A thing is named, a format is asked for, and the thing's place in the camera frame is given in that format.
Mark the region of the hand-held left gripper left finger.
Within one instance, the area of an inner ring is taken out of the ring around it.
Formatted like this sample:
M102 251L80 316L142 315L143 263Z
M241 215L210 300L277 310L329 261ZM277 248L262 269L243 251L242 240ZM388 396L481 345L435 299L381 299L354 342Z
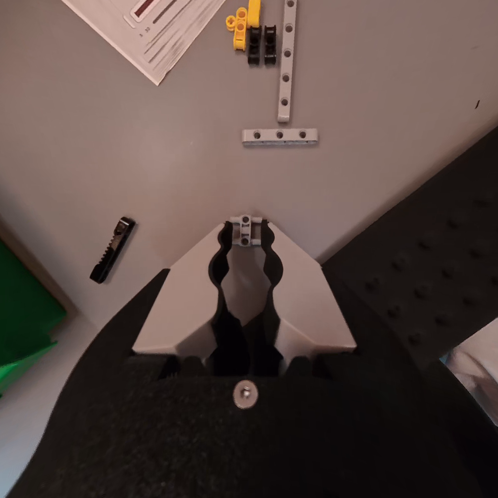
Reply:
M134 342L135 354L196 357L218 376L249 372L250 349L222 289L232 239L232 223L219 224L171 266Z

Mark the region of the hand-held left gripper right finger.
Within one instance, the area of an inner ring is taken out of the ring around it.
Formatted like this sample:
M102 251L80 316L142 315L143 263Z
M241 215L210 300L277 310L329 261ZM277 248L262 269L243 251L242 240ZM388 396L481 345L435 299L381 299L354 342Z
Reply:
M252 370L277 376L295 358L353 352L357 343L321 265L274 223L262 220L263 271L270 282Z

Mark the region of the light grey lego connector block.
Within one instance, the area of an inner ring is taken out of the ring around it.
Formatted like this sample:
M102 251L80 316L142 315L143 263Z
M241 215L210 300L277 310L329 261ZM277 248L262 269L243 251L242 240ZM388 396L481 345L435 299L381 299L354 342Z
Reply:
M232 245L241 247L261 246L262 217L240 215L230 217L233 227Z

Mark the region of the lego instruction booklet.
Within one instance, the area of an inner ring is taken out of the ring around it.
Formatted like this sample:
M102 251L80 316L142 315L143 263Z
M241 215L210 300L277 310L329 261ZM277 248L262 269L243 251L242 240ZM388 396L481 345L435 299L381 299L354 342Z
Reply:
M158 86L225 1L63 1Z

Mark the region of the black lego gear rack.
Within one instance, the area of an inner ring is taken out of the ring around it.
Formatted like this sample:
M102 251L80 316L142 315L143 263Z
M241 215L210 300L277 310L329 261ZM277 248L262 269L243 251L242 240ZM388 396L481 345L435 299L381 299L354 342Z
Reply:
M119 219L102 258L90 273L91 281L97 284L106 281L135 226L136 222L132 218L123 216Z

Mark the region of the short light grey lego beam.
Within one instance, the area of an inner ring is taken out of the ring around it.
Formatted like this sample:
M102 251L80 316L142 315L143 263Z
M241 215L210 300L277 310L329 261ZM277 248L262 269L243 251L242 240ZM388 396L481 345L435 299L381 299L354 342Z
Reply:
M241 143L245 147L315 146L319 143L319 133L316 128L244 129Z

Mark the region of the green plastic object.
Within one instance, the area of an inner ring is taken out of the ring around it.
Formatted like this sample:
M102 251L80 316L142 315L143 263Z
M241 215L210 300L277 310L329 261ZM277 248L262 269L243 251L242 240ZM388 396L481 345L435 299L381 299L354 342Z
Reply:
M57 341L66 310L1 241L1 395Z

